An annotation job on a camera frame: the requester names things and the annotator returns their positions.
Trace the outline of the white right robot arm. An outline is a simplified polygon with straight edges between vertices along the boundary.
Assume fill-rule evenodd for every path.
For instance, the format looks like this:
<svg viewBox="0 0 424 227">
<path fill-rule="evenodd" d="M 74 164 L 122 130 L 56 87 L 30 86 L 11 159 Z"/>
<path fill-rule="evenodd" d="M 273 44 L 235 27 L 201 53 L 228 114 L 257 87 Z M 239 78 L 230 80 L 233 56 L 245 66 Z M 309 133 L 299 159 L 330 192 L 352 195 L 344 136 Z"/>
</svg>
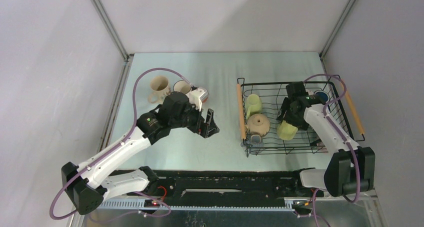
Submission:
<svg viewBox="0 0 424 227">
<path fill-rule="evenodd" d="M 374 187 L 375 153 L 361 147 L 328 112 L 329 103 L 316 94 L 309 94 L 303 82 L 286 86 L 277 135 L 284 141 L 294 138 L 298 130 L 312 128 L 331 159 L 326 169 L 304 169 L 291 181 L 291 191 L 304 196 L 311 188 L 327 190 L 333 197 L 358 195 Z"/>
</svg>

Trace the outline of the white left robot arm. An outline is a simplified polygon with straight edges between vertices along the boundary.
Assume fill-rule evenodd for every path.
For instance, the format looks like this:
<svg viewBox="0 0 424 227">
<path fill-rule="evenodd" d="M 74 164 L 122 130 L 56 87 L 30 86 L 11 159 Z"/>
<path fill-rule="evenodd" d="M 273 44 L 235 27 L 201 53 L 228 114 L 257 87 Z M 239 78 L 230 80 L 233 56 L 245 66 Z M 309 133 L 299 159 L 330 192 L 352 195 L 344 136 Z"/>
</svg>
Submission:
<svg viewBox="0 0 424 227">
<path fill-rule="evenodd" d="M 158 177 L 147 166 L 112 176 L 121 164 L 135 154 L 167 137 L 171 130 L 186 128 L 203 138 L 219 133 L 214 111 L 202 116 L 201 93 L 172 92 L 156 108 L 141 114 L 120 140 L 95 156 L 76 165 L 68 162 L 61 168 L 63 190 L 80 215 L 87 215 L 104 201 L 127 193 L 153 195 Z"/>
</svg>

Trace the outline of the light green mug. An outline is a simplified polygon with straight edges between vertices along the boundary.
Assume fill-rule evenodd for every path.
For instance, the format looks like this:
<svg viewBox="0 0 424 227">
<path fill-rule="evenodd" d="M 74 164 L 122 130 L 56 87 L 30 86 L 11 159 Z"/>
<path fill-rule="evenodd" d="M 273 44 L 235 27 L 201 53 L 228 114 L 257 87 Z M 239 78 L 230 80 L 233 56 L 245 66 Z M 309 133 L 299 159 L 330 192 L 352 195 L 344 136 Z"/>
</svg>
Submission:
<svg viewBox="0 0 424 227">
<path fill-rule="evenodd" d="M 245 101 L 245 108 L 247 120 L 255 114 L 261 114 L 263 110 L 261 98 L 257 94 L 250 94 Z"/>
</svg>

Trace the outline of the yellow green faceted mug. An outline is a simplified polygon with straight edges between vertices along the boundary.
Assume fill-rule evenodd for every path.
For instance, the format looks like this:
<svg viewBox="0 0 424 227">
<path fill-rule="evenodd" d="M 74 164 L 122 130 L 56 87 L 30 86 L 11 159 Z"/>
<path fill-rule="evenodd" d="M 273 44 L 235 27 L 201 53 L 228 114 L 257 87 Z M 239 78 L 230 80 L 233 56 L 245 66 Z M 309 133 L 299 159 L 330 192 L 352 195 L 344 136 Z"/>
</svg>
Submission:
<svg viewBox="0 0 424 227">
<path fill-rule="evenodd" d="M 277 127 L 276 133 L 283 141 L 290 141 L 298 132 L 298 128 L 283 120 Z"/>
</svg>

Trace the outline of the beige round speckled mug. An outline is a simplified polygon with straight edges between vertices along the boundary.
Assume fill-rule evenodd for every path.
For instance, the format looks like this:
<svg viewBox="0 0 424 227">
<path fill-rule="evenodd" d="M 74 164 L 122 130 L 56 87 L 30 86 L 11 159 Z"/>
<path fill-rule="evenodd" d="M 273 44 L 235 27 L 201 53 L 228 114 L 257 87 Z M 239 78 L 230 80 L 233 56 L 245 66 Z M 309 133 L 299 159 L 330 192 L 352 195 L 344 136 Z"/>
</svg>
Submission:
<svg viewBox="0 0 424 227">
<path fill-rule="evenodd" d="M 257 113 L 248 118 L 245 128 L 251 135 L 263 137 L 270 131 L 271 123 L 264 114 Z"/>
</svg>

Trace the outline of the white mug black handle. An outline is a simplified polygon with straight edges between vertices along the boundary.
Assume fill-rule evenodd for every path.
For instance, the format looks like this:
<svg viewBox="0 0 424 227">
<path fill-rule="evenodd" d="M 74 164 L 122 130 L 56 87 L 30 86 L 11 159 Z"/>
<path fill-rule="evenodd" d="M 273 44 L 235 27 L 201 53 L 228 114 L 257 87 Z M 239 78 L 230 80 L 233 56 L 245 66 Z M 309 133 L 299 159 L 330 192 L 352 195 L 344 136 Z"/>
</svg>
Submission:
<svg viewBox="0 0 424 227">
<path fill-rule="evenodd" d="M 173 85 L 174 92 L 180 92 L 183 94 L 188 94 L 192 90 L 192 86 L 187 83 L 185 80 L 179 80 Z"/>
</svg>

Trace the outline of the floral patterned cream mug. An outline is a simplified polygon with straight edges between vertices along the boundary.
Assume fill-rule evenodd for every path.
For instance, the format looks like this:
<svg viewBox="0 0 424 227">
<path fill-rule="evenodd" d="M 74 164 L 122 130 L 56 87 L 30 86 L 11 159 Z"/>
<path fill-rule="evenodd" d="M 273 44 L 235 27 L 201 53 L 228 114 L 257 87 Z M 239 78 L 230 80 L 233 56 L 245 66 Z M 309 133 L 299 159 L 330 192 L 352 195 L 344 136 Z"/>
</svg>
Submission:
<svg viewBox="0 0 424 227">
<path fill-rule="evenodd" d="M 151 94 L 148 96 L 150 104 L 162 104 L 171 93 L 170 83 L 167 77 L 158 75 L 150 81 Z"/>
</svg>

